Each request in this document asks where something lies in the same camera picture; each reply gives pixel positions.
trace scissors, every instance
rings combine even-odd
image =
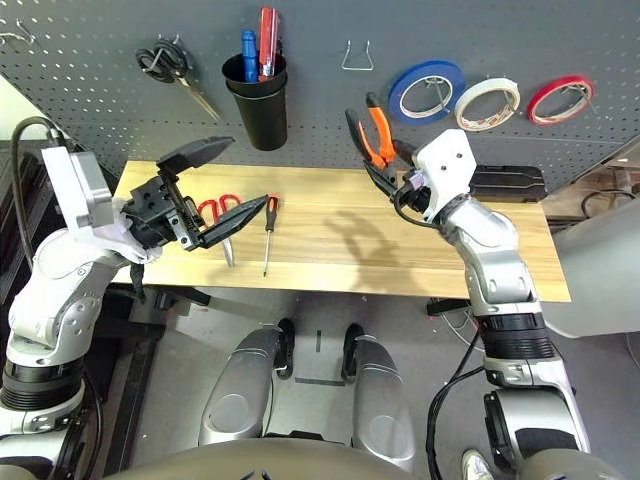
[[[215,109],[187,81],[189,63],[187,62],[186,52],[176,44],[177,40],[178,37],[173,42],[161,38],[155,43],[152,51],[145,48],[139,49],[136,52],[138,66],[144,73],[158,82],[174,83],[177,81],[209,115],[216,121],[220,120],[220,115]]]
[[[218,223],[218,219],[220,218],[220,210],[222,210],[222,215],[227,213],[227,211],[229,210],[229,207],[227,206],[228,200],[233,200],[237,205],[240,205],[242,203],[237,195],[234,195],[233,193],[225,193],[224,195],[220,196],[217,202],[215,200],[205,200],[204,202],[202,202],[200,205],[198,205],[198,213],[202,215],[202,211],[205,208],[211,207],[211,213],[213,214],[213,223]],[[224,258],[227,260],[227,265],[229,265],[230,267],[235,266],[235,262],[233,259],[233,245],[231,244],[230,238],[225,238],[222,241],[222,249],[224,251]]]

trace screwdriver handle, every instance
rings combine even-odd
[[[267,225],[264,229],[267,232],[273,232],[276,227],[276,217],[278,216],[278,197],[275,195],[269,195],[267,201]]]

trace pliers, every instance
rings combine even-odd
[[[393,163],[396,157],[396,151],[393,147],[391,127],[389,126],[387,117],[382,109],[382,103],[374,93],[367,93],[366,103],[367,108],[369,109],[369,114],[373,118],[378,130],[378,137],[380,139],[379,151],[376,152],[371,147],[371,144],[364,133],[362,123],[360,123],[360,118],[352,109],[345,111],[347,125],[349,126],[349,133],[351,134],[351,138],[353,139],[353,143],[356,148],[365,159],[365,167],[367,167],[369,174],[371,174],[372,171],[375,171],[377,175],[381,175],[390,184],[395,185],[396,172],[391,166],[391,163]]]
[[[224,195],[220,196],[217,202],[215,200],[205,200],[204,202],[202,202],[200,205],[198,205],[198,213],[202,215],[202,211],[206,207],[211,207],[213,223],[218,223],[218,219],[221,215],[220,210],[222,210],[223,215],[229,210],[229,207],[227,207],[228,200],[233,200],[237,205],[240,205],[242,203],[237,195],[234,195],[233,193],[225,193]],[[229,265],[230,267],[235,266],[235,261],[233,258],[233,245],[231,244],[230,238],[225,238],[224,240],[222,240],[222,249],[224,251],[224,258],[227,260],[227,265]]]

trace black scissors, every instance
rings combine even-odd
[[[136,61],[144,73],[158,82],[174,83],[177,81],[209,115],[216,121],[220,120],[220,115],[188,82],[186,78],[189,72],[187,55],[176,42],[161,38],[155,43],[153,50],[141,48],[136,51]]]

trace shoe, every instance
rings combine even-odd
[[[340,375],[345,383],[353,383],[356,375],[356,338],[364,335],[364,329],[357,323],[352,323],[344,334],[342,346],[342,369]]]
[[[293,375],[293,349],[296,344],[296,329],[293,321],[289,318],[280,320],[278,328],[282,330],[282,333],[280,333],[280,349],[273,362],[273,368],[279,378],[287,380]]]
[[[489,465],[480,452],[469,449],[462,454],[463,480],[493,480]]]

